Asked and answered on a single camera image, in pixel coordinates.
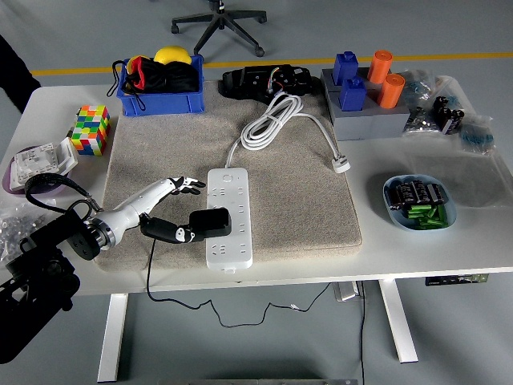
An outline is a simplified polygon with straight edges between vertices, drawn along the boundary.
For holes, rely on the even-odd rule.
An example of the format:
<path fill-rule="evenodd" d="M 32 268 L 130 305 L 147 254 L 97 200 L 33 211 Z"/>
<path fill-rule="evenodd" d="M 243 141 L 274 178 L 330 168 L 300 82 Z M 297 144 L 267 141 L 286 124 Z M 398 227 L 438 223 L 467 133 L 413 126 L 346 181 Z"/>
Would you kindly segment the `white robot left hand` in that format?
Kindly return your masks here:
<path fill-rule="evenodd" d="M 139 226 L 139 217 L 149 214 L 168 195 L 191 193 L 199 195 L 206 184 L 191 177 L 171 177 L 158 180 L 128 197 L 111 211 L 96 213 L 88 226 L 100 235 L 100 247 L 118 245 L 128 229 Z"/>

